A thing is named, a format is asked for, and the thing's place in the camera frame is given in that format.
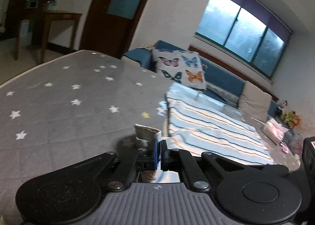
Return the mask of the blue white striped sweater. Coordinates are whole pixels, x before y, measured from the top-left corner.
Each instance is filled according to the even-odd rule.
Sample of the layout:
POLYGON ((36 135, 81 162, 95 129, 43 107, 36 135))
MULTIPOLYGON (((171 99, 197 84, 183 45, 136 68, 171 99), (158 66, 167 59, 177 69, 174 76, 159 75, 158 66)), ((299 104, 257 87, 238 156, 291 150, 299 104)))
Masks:
POLYGON ((165 117, 161 129, 136 127, 140 148, 166 140, 170 149, 185 149, 194 156, 209 151, 243 165, 274 164, 257 130, 238 111, 200 91, 173 83, 165 91, 140 90, 135 102, 145 113, 152 105, 165 117))

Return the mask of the clear bag of small items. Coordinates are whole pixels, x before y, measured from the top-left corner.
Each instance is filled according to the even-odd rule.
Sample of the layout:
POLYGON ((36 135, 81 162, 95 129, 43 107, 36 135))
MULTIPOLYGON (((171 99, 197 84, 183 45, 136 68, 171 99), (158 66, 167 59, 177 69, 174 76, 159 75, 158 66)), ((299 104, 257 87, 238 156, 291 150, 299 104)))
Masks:
POLYGON ((288 147, 294 155, 297 154, 301 156, 303 151, 303 138, 299 134, 294 135, 288 147))

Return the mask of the pink hair scrunchie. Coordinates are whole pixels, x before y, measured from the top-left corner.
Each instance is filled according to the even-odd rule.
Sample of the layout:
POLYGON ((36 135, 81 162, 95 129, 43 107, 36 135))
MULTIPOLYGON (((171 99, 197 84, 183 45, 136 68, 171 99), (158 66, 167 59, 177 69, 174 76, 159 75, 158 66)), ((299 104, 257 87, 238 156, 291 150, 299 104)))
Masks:
POLYGON ((286 154, 290 153, 290 149, 286 145, 281 145, 281 150, 286 154))

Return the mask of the orange yellow plush toy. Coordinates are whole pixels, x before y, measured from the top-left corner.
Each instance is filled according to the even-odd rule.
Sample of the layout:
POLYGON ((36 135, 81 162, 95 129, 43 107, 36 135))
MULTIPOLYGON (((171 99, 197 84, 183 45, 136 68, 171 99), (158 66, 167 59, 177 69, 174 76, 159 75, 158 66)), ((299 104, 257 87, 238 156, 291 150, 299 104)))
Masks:
POLYGON ((284 114, 283 121, 290 129, 294 129, 294 127, 300 124, 301 118, 295 111, 291 111, 284 114))

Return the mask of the pink tissue pack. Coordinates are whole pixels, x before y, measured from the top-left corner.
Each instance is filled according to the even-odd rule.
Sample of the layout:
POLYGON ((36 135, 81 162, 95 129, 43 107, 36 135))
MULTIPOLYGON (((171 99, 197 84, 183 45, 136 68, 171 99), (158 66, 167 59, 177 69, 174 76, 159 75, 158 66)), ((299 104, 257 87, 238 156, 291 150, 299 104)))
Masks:
POLYGON ((262 132, 276 145, 279 145, 282 142, 284 135, 288 131, 288 128, 283 127, 274 118, 270 118, 262 127, 262 132))

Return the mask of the panda plush toy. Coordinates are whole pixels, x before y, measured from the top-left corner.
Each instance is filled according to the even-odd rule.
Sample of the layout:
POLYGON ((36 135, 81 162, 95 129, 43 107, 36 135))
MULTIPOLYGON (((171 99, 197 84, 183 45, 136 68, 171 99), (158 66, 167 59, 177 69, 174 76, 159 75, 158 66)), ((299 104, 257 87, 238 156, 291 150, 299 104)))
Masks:
POLYGON ((275 115, 278 117, 284 116, 287 113, 287 104, 286 100, 278 100, 275 115))

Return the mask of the beige square cushion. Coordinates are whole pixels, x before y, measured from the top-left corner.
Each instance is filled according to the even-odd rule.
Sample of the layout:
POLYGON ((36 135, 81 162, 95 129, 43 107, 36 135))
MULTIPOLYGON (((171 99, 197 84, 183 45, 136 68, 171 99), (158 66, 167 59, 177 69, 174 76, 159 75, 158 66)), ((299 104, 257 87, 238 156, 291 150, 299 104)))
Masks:
POLYGON ((238 110, 263 123, 267 121, 272 97, 252 83, 245 81, 238 101, 238 110))

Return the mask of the grey star-patterned table cover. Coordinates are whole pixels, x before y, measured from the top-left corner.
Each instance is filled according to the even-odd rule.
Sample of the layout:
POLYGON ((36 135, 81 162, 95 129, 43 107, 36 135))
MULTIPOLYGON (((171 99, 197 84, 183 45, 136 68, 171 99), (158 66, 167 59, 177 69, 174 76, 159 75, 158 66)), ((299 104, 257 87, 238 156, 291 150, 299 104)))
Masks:
POLYGON ((7 224, 293 224, 302 195, 283 165, 243 165, 209 151, 196 157, 209 191, 177 173, 110 191, 136 127, 162 128, 140 90, 173 80, 94 51, 32 68, 1 86, 1 220, 7 224))

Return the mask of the butterfly print pillow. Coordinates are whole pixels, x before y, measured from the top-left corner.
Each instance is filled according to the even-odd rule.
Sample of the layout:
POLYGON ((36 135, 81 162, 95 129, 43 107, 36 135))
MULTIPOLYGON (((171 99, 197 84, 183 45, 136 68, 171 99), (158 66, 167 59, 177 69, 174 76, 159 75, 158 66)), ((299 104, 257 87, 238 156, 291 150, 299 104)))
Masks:
POLYGON ((153 49, 152 57, 158 74, 186 87, 206 89, 205 73, 197 52, 153 49))

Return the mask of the blue fabric sofa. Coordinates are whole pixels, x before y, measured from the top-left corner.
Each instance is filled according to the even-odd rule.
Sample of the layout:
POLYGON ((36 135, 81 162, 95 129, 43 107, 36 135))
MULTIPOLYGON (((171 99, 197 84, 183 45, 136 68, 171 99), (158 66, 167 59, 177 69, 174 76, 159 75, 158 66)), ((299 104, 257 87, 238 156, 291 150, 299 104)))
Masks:
MULTIPOLYGON (((209 54, 197 48, 191 48, 191 50, 201 54, 201 63, 205 66, 205 79, 207 82, 207 89, 204 94, 207 96, 237 108, 245 83, 248 81, 258 86, 258 84, 251 79, 244 79, 243 74, 238 75, 239 71, 236 69, 230 72, 225 67, 221 67, 224 63, 221 62, 217 64, 214 61, 215 58, 209 54)), ((151 71, 155 70, 152 52, 149 49, 133 49, 126 52, 123 58, 129 58, 145 69, 151 71)))

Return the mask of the green framed window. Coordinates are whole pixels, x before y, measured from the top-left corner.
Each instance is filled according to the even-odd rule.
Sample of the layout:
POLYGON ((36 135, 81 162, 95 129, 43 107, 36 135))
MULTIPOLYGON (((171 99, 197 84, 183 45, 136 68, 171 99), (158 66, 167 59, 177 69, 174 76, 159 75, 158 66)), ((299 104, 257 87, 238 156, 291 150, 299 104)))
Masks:
POLYGON ((209 0, 196 35, 272 78, 292 31, 257 0, 209 0))

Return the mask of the dark wooden door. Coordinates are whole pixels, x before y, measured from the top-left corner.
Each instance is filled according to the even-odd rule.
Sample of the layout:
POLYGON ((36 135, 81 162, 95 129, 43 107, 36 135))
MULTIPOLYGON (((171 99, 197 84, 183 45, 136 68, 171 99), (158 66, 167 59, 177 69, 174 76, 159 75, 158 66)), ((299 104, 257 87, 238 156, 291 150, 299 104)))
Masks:
POLYGON ((80 49, 121 58, 128 50, 147 0, 92 0, 80 49))

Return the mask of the dark wooden side table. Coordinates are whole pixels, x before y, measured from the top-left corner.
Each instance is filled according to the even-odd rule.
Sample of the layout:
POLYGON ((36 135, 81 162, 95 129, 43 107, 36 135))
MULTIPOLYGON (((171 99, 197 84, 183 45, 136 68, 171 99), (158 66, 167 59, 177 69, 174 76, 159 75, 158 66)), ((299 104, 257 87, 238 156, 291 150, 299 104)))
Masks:
POLYGON ((79 26, 80 18, 82 14, 75 13, 75 12, 66 12, 66 11, 43 11, 38 9, 31 9, 23 12, 18 17, 18 26, 17 26, 17 37, 15 43, 15 49, 13 52, 14 60, 18 60, 19 57, 19 44, 20 44, 20 30, 21 24, 24 20, 41 20, 43 21, 43 36, 41 42, 41 57, 40 57, 40 64, 44 63, 45 60, 45 51, 47 42, 49 39, 51 23, 53 21, 66 21, 70 20, 73 21, 73 29, 70 38, 70 49, 73 49, 77 29, 79 26))

